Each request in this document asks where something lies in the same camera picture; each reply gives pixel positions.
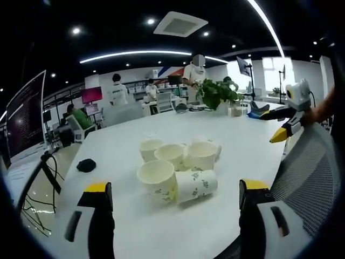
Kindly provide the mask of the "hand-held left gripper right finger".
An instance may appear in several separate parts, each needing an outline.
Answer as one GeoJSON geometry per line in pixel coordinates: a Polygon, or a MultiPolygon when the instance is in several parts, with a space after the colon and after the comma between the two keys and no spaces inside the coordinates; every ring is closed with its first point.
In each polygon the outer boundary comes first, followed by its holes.
{"type": "Polygon", "coordinates": [[[296,258],[310,243],[303,219],[261,181],[239,180],[240,258],[296,258]]]}

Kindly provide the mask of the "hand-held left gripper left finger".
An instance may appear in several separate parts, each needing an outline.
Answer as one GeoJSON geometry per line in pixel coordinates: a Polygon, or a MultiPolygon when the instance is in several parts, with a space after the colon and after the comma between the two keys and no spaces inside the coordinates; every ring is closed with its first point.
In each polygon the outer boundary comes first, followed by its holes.
{"type": "Polygon", "coordinates": [[[54,229],[55,258],[114,258],[112,185],[88,186],[78,203],[61,211],[54,229]]]}

